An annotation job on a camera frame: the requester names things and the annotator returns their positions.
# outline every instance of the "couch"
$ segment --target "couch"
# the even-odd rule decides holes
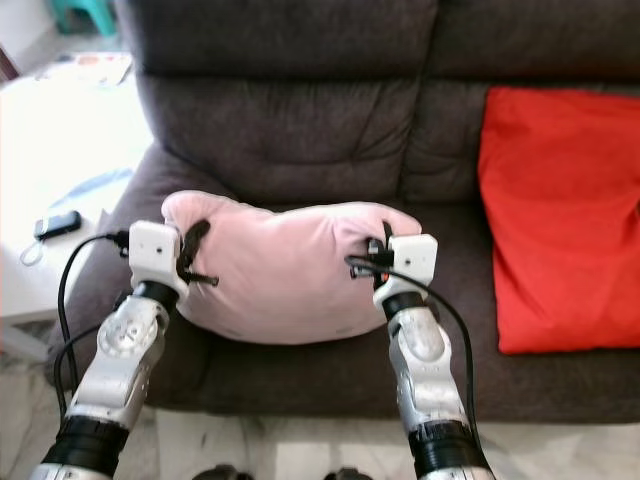
[[[439,241],[433,287],[468,322],[479,420],[640,420],[638,350],[499,353],[492,237],[476,176],[491,85],[640,92],[639,2],[123,0],[118,9],[155,143],[104,230],[161,220],[164,197],[183,189],[277,211],[394,206]],[[129,276],[112,246],[95,247],[68,302],[72,334],[102,321]],[[464,392],[461,338],[444,321]],[[385,328],[254,345],[176,314],[166,340],[154,406],[397,416]],[[54,355],[59,331],[50,344]],[[94,352],[93,341],[78,345],[81,370]]]

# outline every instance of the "pink pillow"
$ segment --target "pink pillow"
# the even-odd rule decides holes
[[[373,306],[372,280],[351,280],[344,257],[362,255],[366,239],[415,235],[420,224],[374,203],[344,203],[273,213],[226,197],[184,191],[162,214],[184,234],[206,219],[193,270],[217,287],[192,283],[180,313],[234,340],[301,344],[352,337],[385,323]]]

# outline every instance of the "floor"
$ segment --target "floor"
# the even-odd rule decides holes
[[[117,38],[91,36],[59,41],[68,50],[121,45]],[[46,336],[47,325],[23,328]],[[57,415],[41,367],[0,354],[0,480],[28,478],[55,437]],[[498,479],[640,479],[640,425],[482,424],[480,430]],[[217,463],[232,463],[258,480],[321,480],[343,465],[374,480],[415,479],[395,420],[230,418],[151,409],[129,437],[116,478],[189,480]]]
[[[21,75],[37,73],[60,53],[122,51],[126,48],[120,35],[98,35],[95,26],[82,11],[75,11],[71,20],[74,32],[77,32],[74,35],[60,35],[52,29],[28,47],[19,58],[12,59]]]

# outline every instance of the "red cushion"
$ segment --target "red cushion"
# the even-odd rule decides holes
[[[479,179],[500,350],[640,347],[640,100],[494,88]]]

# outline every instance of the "black phone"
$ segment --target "black phone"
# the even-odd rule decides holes
[[[45,217],[36,222],[33,236],[40,241],[78,230],[82,226],[82,216],[75,210],[63,215]]]

